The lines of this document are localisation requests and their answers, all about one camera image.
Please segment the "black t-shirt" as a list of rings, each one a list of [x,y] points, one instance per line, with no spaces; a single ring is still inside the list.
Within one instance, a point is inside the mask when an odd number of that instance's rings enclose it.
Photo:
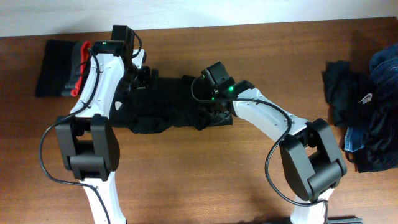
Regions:
[[[155,89],[135,89],[117,93],[109,114],[113,127],[128,128],[135,134],[162,133],[172,126],[193,127],[201,131],[207,127],[232,125],[230,112],[214,104],[203,104],[211,94],[202,78],[184,75],[181,78],[157,80]]]

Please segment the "black garment red band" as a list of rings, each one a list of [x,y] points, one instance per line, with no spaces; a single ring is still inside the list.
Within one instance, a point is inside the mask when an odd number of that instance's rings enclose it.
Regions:
[[[90,66],[90,47],[91,42],[87,40],[46,41],[35,96],[76,97],[80,94]]]

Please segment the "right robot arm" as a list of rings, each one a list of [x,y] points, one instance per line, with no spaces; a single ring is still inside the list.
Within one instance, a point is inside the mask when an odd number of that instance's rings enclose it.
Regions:
[[[346,175],[347,166],[328,122],[321,118],[308,121],[289,113],[249,81],[235,82],[221,62],[202,70],[201,77],[211,91],[207,103],[223,105],[273,140],[264,172],[276,194],[294,205],[284,223],[333,223],[328,218],[328,201]],[[285,196],[270,177],[269,163],[275,151],[280,152],[284,176],[295,200]]]

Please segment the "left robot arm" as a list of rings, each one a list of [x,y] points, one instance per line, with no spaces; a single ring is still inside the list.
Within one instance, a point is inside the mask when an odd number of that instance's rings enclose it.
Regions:
[[[158,73],[144,65],[146,52],[134,48],[138,35],[127,25],[113,26],[110,40],[88,49],[85,85],[70,114],[52,126],[71,185],[83,187],[95,223],[126,223],[116,190],[120,148],[110,117],[134,90],[150,90]]]

